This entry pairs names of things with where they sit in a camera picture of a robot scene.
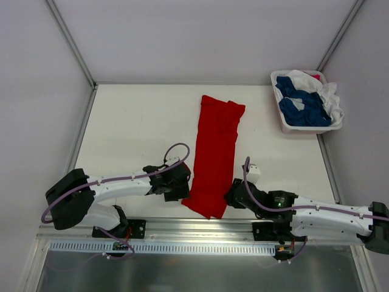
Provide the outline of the red t shirt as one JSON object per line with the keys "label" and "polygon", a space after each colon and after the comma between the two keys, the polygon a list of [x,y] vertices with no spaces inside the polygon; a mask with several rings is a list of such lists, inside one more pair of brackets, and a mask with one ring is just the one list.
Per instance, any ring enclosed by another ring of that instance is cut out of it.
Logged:
{"label": "red t shirt", "polygon": [[182,204],[210,219],[221,219],[232,186],[238,125],[246,106],[203,95],[198,122],[193,182]]}

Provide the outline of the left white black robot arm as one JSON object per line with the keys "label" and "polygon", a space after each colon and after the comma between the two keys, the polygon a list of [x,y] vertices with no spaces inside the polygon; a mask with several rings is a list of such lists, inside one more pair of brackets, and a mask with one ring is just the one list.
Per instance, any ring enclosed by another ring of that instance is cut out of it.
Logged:
{"label": "left white black robot arm", "polygon": [[95,238],[124,238],[131,227],[122,207],[103,202],[126,196],[163,195],[166,202],[190,196],[191,171],[177,159],[162,166],[145,166],[127,176],[88,176],[74,169],[46,192],[48,208],[42,222],[56,230],[90,226]]}

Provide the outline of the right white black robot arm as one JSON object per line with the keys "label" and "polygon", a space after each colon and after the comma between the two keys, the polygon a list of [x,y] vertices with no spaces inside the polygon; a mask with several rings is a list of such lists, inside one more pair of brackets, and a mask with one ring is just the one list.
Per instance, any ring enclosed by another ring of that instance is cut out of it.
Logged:
{"label": "right white black robot arm", "polygon": [[248,209],[256,217],[252,233],[259,242],[320,241],[362,245],[388,254],[388,207],[327,204],[283,190],[265,192],[235,179],[224,195],[228,206]]}

